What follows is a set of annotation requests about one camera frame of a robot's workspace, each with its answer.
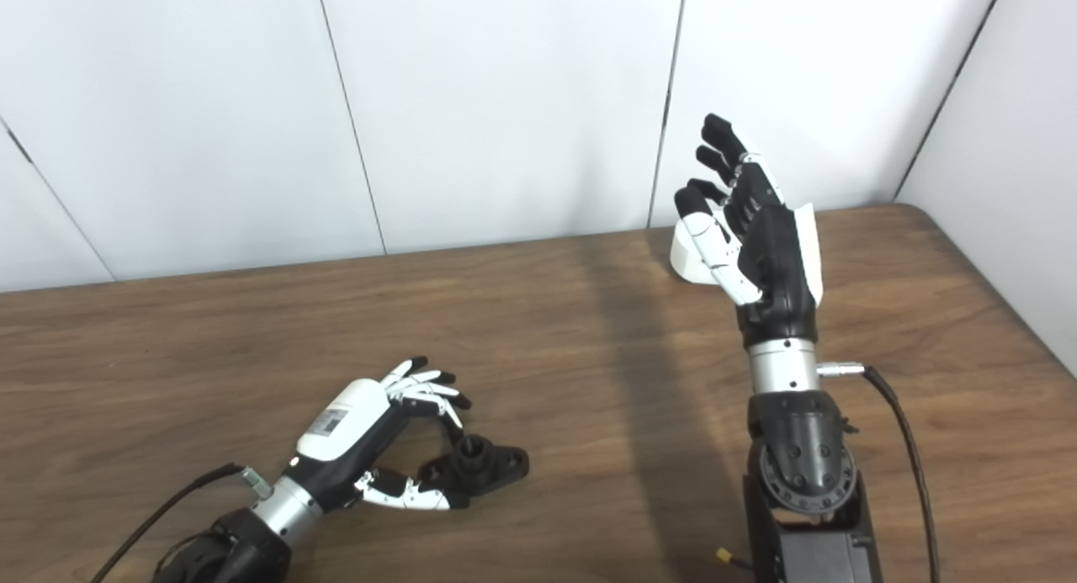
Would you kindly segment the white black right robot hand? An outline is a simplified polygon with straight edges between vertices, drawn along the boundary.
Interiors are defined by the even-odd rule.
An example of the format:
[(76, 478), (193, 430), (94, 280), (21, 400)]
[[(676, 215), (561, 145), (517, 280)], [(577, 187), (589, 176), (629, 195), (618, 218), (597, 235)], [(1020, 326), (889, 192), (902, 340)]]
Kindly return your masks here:
[(700, 135), (696, 158), (716, 180), (689, 179), (674, 195), (696, 260), (735, 303), (744, 348), (814, 344), (824, 292), (813, 210), (786, 204), (730, 120), (708, 113)]

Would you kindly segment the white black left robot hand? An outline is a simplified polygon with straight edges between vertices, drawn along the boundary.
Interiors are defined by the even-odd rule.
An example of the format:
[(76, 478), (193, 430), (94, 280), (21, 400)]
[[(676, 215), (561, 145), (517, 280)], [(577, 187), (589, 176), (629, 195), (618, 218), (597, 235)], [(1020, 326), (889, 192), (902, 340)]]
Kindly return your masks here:
[(384, 379), (348, 384), (300, 435), (284, 477), (323, 513), (358, 501), (404, 510), (468, 509), (466, 494), (376, 467), (414, 418), (436, 418), (450, 441), (463, 438), (458, 410), (472, 403), (454, 389), (454, 374), (428, 371), (426, 362), (426, 357), (414, 357)]

